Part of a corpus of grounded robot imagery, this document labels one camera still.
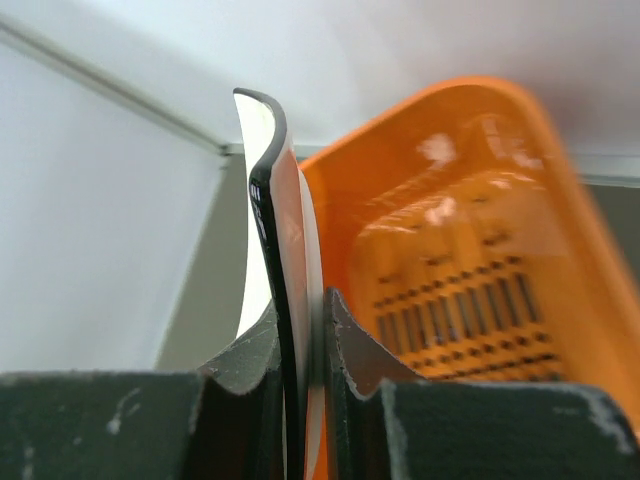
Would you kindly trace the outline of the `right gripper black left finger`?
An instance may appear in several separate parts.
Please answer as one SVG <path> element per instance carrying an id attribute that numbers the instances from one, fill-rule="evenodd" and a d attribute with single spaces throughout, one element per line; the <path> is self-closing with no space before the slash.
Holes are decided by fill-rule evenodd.
<path id="1" fill-rule="evenodd" d="M 200 368 L 1 378 L 5 479 L 281 479 L 277 316 Z"/>

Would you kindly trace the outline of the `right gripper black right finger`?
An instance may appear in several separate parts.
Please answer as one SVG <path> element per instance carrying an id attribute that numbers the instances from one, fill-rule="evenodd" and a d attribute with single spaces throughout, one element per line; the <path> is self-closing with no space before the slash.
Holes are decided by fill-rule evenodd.
<path id="1" fill-rule="evenodd" d="M 635 479 L 639 445 L 604 392 L 563 382 L 429 381 L 334 288 L 323 301 L 332 479 Z"/>

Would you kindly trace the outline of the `white square plate black rim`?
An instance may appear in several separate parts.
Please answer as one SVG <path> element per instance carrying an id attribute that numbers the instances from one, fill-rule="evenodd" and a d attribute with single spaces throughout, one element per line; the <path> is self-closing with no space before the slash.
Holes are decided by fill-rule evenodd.
<path id="1" fill-rule="evenodd" d="M 322 437 L 323 274 L 311 192 L 287 118 L 271 96 L 237 87 L 247 173 L 247 261 L 240 329 L 267 302 L 277 316 L 286 476 L 313 477 Z"/>

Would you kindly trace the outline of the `orange plastic bin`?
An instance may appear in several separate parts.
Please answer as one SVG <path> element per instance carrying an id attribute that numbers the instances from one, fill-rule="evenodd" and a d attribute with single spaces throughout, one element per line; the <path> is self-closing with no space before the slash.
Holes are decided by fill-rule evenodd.
<path id="1" fill-rule="evenodd" d="M 324 283 L 434 380 L 639 397 L 639 296 L 546 111 L 504 79 L 428 87 L 303 161 Z"/>

